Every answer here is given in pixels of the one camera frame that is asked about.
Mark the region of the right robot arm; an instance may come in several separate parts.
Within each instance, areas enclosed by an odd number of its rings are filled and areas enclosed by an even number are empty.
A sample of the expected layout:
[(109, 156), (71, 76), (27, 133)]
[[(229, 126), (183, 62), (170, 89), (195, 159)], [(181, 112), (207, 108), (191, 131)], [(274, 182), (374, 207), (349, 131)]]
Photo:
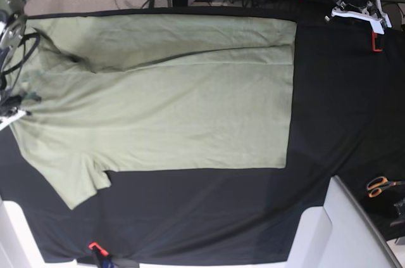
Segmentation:
[(21, 109), (23, 96), (13, 94), (17, 80), (9, 86), (6, 78), (21, 73), (41, 40), (38, 33), (25, 33), (25, 5), (26, 0), (1, 0), (1, 129), (30, 114)]

